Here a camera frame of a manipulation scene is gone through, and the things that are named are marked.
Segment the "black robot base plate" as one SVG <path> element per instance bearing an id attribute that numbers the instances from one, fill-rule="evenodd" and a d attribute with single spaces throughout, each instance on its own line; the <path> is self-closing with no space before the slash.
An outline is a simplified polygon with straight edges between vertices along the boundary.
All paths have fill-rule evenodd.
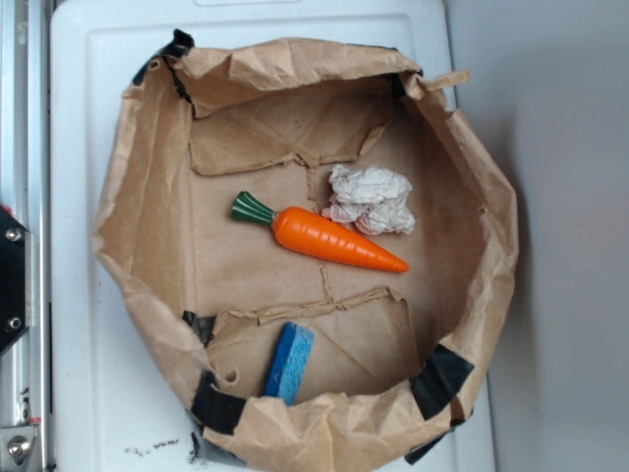
<path id="1" fill-rule="evenodd" d="M 29 328 L 29 231 L 1 206 L 1 356 Z"/>

